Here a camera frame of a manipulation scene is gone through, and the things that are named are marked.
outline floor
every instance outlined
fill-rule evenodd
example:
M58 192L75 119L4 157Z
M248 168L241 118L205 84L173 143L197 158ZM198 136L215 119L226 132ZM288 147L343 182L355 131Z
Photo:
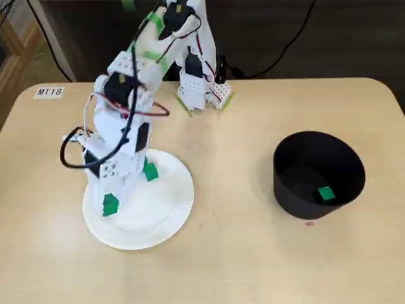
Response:
M17 85L14 96L18 96L21 92L36 84L46 82L66 82L66 79L53 61L52 54L45 41L40 41L37 50L33 55L30 63L21 75ZM11 111L15 102L15 98L6 100L3 103L0 113L0 129L3 126L8 113Z

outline wall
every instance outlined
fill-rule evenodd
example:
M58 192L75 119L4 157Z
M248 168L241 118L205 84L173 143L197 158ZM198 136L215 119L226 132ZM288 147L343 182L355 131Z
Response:
M269 65L312 0L207 0L218 48L253 73ZM155 1L126 13L120 1L42 1L78 80L92 81L125 49ZM405 110L405 2L318 0L307 29L266 78L371 77Z

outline wooden table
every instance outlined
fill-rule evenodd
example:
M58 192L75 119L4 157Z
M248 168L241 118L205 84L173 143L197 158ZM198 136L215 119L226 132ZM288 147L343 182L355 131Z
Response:
M97 241L82 216L85 174L59 162L63 134L82 125L92 84L62 99L18 98L0 133L1 303L382 304L405 301L405 119L371 79L235 81L224 112L192 118L165 83L151 147L194 176L185 226L144 251ZM287 135L328 132L366 168L351 204L306 225L272 189L272 156ZM68 156L80 161L79 147Z

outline green block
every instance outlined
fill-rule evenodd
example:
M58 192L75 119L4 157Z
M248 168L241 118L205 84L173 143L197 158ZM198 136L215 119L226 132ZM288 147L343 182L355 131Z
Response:
M113 196L112 193L105 194L103 199L103 217L116 214L118 212L119 205L120 202L115 196Z
M318 192L321 195L323 201L329 201L333 198L336 198L335 193L333 193L332 189L329 186L319 188Z
M154 179L157 179L159 177L158 169L156 169L156 166L154 165L154 163L147 162L146 156L145 156L145 162L144 162L144 173L146 175L146 180L148 182L153 181Z

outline green tape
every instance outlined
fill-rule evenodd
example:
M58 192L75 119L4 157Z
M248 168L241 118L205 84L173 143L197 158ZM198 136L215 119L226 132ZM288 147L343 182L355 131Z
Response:
M229 96L229 98L228 98L228 100L227 100L227 103L225 103L225 104L223 105L221 111L224 111L226 108L228 108L228 105L230 104L230 100L234 97L234 95L235 95L235 92L232 92L232 94Z
M126 11L135 11L135 0L121 0L122 6Z
M131 44L129 45L129 47L128 47L128 49L127 49L127 52L131 52L132 46L135 47L135 41L132 41L132 42L131 42Z
M189 116L192 118L192 113L191 111L185 106L183 101L178 97L175 93L173 93L173 96L177 99L178 103L180 103L180 106L189 114Z
M165 28L165 24L163 20L154 12L150 12L149 15L146 17L150 22L153 22L156 26L156 30L158 31L158 35L160 35Z
M159 58L161 58L162 55L152 51L145 51L144 56L150 60L157 61ZM167 70L169 69L169 64L167 63L166 58L163 57L162 59L160 59L159 64L162 69L163 75L165 75Z

